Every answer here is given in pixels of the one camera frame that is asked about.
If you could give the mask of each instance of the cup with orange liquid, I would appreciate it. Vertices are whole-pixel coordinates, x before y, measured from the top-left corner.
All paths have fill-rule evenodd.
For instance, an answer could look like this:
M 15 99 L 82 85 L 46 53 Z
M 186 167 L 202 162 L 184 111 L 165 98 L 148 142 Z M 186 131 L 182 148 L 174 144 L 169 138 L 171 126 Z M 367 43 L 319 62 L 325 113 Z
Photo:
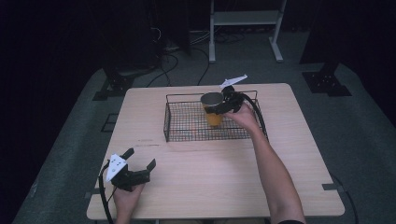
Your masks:
M 223 116 L 216 113 L 208 113 L 207 111 L 223 102 L 223 95 L 220 92 L 208 92 L 201 97 L 201 103 L 205 110 L 207 123 L 210 126 L 219 126 Z

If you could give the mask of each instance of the human hand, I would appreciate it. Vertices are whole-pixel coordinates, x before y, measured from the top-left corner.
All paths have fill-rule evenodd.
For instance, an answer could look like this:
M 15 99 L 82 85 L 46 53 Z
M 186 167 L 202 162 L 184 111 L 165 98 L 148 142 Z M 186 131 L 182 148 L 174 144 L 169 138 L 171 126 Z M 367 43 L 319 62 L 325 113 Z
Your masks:
M 238 110 L 238 112 L 233 113 L 232 111 L 230 111 L 228 113 L 223 114 L 223 116 L 226 118 L 232 119 L 239 126 L 246 129 L 248 132 L 252 132 L 257 128 L 260 129 L 260 127 L 257 124 L 257 121 L 254 117 L 253 111 L 245 103 L 242 103 L 242 106 Z
M 114 192 L 114 204 L 117 208 L 117 223 L 129 223 L 132 212 L 137 206 L 140 194 L 143 191 L 145 184 L 133 186 L 132 192 L 116 189 Z

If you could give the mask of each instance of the shelf leg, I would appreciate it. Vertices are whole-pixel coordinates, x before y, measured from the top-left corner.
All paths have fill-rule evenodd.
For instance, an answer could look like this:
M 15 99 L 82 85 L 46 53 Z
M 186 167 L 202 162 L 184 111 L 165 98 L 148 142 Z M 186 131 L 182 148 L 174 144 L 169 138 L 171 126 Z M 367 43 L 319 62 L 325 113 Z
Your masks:
M 277 18 L 276 18 L 276 27 L 275 27 L 275 32 L 274 36 L 271 36 L 270 39 L 270 44 L 271 48 L 275 54 L 276 62 L 277 63 L 283 63 L 283 57 L 282 54 L 280 53 L 279 47 L 277 46 L 277 37 L 279 36 L 279 30 L 280 30 L 280 25 L 282 24 L 283 20 L 283 14 L 285 12 L 285 7 L 286 7 L 287 0 L 282 1 L 282 6 L 280 7 L 279 12 L 277 13 Z
M 212 0 L 210 3 L 210 40 L 209 40 L 209 62 L 214 63 L 216 61 L 215 52 L 215 1 Z

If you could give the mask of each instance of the black cable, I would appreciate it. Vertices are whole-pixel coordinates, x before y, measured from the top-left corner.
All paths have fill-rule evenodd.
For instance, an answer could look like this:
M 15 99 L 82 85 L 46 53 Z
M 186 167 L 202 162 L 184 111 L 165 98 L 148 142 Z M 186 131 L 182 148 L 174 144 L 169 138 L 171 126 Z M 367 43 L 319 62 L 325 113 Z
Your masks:
M 204 51 L 201 50 L 201 49 L 196 49 L 196 48 L 191 48 L 191 49 L 195 49 L 195 50 L 201 51 L 201 52 L 206 56 L 206 58 L 207 58 L 207 66 L 206 66 L 206 69 L 205 69 L 204 73 L 201 75 L 201 77 L 200 77 L 200 79 L 199 79 L 199 81 L 198 81 L 198 83 L 197 83 L 197 86 L 199 86 L 199 85 L 201 84 L 202 79 L 203 79 L 204 76 L 206 75 L 207 70 L 209 69 L 209 65 L 210 65 L 209 56 L 207 55 L 206 52 L 204 52 Z
M 193 45 L 202 45 L 202 44 L 207 44 L 209 41 L 207 41 L 207 39 L 209 38 L 209 32 L 208 31 L 205 31 L 205 34 L 204 35 L 201 35 L 200 37 L 198 37 L 198 38 L 196 38 L 196 39 L 193 39 L 191 42 L 190 42 L 190 45 L 191 46 L 193 46 Z
M 256 106 L 256 104 L 253 102 L 253 100 L 250 99 L 250 97 L 248 97 L 246 94 L 240 92 L 240 94 L 251 104 L 251 106 L 253 107 L 254 111 L 257 114 L 257 117 L 259 118 L 259 122 L 260 125 L 262 126 L 262 132 L 264 133 L 264 135 L 267 137 L 268 140 L 268 134 L 265 128 L 265 123 L 264 123 L 264 119 L 262 118 L 262 112 L 260 111 L 260 109 Z
M 100 191 L 100 197 L 102 199 L 102 204 L 103 207 L 105 209 L 105 213 L 106 213 L 106 217 L 108 220 L 109 224 L 113 224 L 113 218 L 111 217 L 110 211 L 108 210 L 108 200 L 106 199 L 106 195 L 105 195 L 105 187 L 103 184 L 103 172 L 105 171 L 105 169 L 107 169 L 109 165 L 109 162 L 102 168 L 99 176 L 98 176 L 98 180 L 99 180 L 99 191 Z
M 113 192 L 111 192 L 111 195 L 110 195 L 110 197 L 108 197 L 107 202 L 110 202 L 110 199 L 113 197 L 114 192 L 116 192 L 116 189 L 117 189 L 117 187 L 115 187 L 115 188 L 113 189 Z
M 177 58 L 176 56 L 172 55 L 172 54 L 167 54 L 167 56 L 171 56 L 171 57 L 173 57 L 173 58 L 176 60 L 175 65 L 174 65 L 172 68 L 170 68 L 169 70 L 163 71 L 163 73 L 159 74 L 159 75 L 156 76 L 154 79 L 152 79 L 152 80 L 148 83 L 148 85 L 146 86 L 146 88 L 149 87 L 149 86 L 151 85 L 151 83 L 153 83 L 157 78 L 159 78 L 159 77 L 161 77 L 161 76 L 163 76 L 163 75 L 166 75 L 166 76 L 168 77 L 168 81 L 170 81 L 169 76 L 167 75 L 167 73 L 170 72 L 170 71 L 172 71 L 173 69 L 176 68 L 176 66 L 178 65 L 178 58 Z
M 164 72 L 164 74 L 165 74 L 165 76 L 166 76 L 166 79 L 168 80 L 168 84 L 166 85 L 166 86 L 172 86 L 172 84 L 171 84 L 171 79 L 170 79 L 170 77 L 168 76 L 168 74 L 167 74 L 167 72 L 163 69 L 163 64 L 161 63 L 160 64 L 160 68 L 161 68 L 161 70 L 163 70 L 163 72 Z
M 330 173 L 330 175 L 338 182 L 338 184 L 343 187 L 344 192 L 346 193 L 346 196 L 349 199 L 350 205 L 352 206 L 353 214 L 355 216 L 355 223 L 359 224 L 359 217 L 358 217 L 358 211 L 356 210 L 355 204 L 353 203 L 352 197 L 350 196 L 349 192 L 344 189 L 344 184 L 341 182 L 340 179 L 337 178 L 334 174 Z

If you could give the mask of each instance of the white shelf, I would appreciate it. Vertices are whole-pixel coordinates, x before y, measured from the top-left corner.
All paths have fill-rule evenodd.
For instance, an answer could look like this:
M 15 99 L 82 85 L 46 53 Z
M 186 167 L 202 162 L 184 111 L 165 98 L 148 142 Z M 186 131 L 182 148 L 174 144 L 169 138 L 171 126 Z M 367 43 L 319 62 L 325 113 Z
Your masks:
M 214 25 L 276 24 L 278 13 L 278 10 L 215 12 Z

